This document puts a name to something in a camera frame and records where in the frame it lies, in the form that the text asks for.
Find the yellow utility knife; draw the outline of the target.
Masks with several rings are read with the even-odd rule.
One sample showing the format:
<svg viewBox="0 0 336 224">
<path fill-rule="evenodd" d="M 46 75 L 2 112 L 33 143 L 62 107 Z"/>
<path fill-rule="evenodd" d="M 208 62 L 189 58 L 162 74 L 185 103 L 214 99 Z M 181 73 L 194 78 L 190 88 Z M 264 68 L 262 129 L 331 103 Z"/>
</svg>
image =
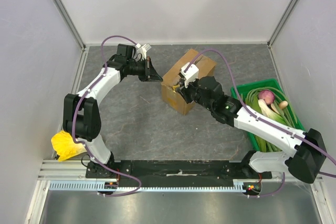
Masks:
<svg viewBox="0 0 336 224">
<path fill-rule="evenodd" d="M 183 90 L 183 88 L 184 88 L 184 85 L 183 85 L 183 84 L 180 84 L 180 83 L 178 83 L 178 84 L 172 86 L 172 90 L 173 90 L 174 92 L 181 92 L 181 91 Z"/>
</svg>

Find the brown cardboard express box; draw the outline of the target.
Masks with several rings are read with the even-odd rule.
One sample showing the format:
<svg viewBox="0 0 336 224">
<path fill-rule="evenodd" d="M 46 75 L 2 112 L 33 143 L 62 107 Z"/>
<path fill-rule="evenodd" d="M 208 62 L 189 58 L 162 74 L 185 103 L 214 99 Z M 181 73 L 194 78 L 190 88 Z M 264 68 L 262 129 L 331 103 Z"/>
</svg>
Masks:
<svg viewBox="0 0 336 224">
<path fill-rule="evenodd" d="M 163 76 L 163 82 L 161 83 L 162 100 L 182 115 L 187 115 L 195 103 L 186 103 L 182 96 L 173 90 L 173 86 L 177 85 L 180 79 L 179 72 L 181 68 L 190 62 L 197 54 L 198 52 L 194 49 L 190 49 L 185 53 Z M 202 78 L 204 76 L 213 76 L 217 63 L 205 55 L 200 55 L 195 61 L 195 65 L 199 68 L 198 77 Z"/>
</svg>

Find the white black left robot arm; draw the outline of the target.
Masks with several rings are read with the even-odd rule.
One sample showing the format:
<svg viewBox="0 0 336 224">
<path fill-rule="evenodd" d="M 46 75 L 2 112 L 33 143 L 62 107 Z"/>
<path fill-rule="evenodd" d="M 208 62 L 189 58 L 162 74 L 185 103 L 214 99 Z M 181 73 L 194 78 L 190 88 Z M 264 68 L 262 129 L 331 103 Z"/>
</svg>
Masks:
<svg viewBox="0 0 336 224">
<path fill-rule="evenodd" d="M 103 65 L 100 73 L 77 94 L 64 98 L 63 130 L 75 137 L 98 163 L 97 173 L 111 178 L 115 173 L 113 154 L 106 147 L 101 131 L 99 105 L 105 96 L 127 76 L 137 76 L 140 81 L 162 82 L 151 58 L 147 55 L 149 44 L 135 46 L 119 44 L 117 52 Z"/>
</svg>

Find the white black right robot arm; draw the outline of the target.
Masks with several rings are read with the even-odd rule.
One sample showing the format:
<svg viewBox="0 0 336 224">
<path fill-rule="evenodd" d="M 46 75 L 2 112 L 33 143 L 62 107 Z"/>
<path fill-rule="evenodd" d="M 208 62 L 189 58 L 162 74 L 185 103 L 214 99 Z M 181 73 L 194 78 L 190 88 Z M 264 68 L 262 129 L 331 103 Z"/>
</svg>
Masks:
<svg viewBox="0 0 336 224">
<path fill-rule="evenodd" d="M 263 172 L 284 172 L 312 184 L 320 173 L 326 149 L 319 131 L 294 129 L 256 112 L 240 99 L 225 95 L 221 84 L 211 76 L 182 77 L 176 91 L 186 103 L 195 102 L 206 108 L 219 123 L 250 132 L 280 149 L 269 153 L 249 152 L 248 161 L 240 166 L 245 178 Z"/>
</svg>

